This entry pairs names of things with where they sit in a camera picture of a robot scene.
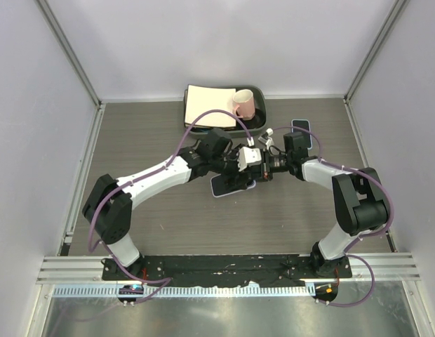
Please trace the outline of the phone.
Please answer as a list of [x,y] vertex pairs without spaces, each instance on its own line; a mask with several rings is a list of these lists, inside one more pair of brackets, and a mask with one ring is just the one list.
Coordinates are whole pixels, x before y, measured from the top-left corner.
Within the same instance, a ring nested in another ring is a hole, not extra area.
[[309,121],[307,119],[293,119],[291,121],[291,129],[293,132],[301,132],[301,134],[304,136],[307,149],[311,150],[313,144],[312,136],[309,134],[311,131]]
[[214,198],[221,198],[226,197],[231,194],[236,194],[239,192],[245,192],[246,190],[251,190],[255,188],[257,183],[255,181],[252,181],[248,185],[246,185],[244,188],[242,187],[229,187],[228,185],[225,185],[225,179],[224,176],[218,175],[214,176],[210,179],[210,186],[211,186],[211,192]]

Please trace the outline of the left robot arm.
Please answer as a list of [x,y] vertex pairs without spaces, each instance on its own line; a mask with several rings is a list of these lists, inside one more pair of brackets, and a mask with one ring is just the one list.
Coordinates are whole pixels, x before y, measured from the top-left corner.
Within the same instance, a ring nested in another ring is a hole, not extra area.
[[232,139],[220,128],[190,147],[179,146],[160,164],[131,176],[113,178],[103,175],[96,181],[83,206],[82,214],[96,232],[99,243],[114,257],[118,271],[128,280],[137,279],[143,269],[143,256],[129,234],[133,210],[147,199],[176,185],[215,172],[219,177],[235,175],[230,189],[242,190],[251,184],[245,173],[262,161],[254,140],[247,145],[232,145]]

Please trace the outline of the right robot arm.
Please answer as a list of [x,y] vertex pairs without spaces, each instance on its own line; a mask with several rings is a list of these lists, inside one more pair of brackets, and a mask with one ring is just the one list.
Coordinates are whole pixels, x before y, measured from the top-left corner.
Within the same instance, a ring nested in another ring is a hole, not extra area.
[[357,242],[390,225],[393,218],[390,198],[375,169],[352,169],[310,156],[301,132],[284,134],[284,150],[272,154],[273,133],[269,128],[258,138],[265,146],[260,178],[271,180],[274,173],[289,172],[301,181],[320,185],[333,193],[336,224],[313,245],[309,261],[314,275],[326,277]]

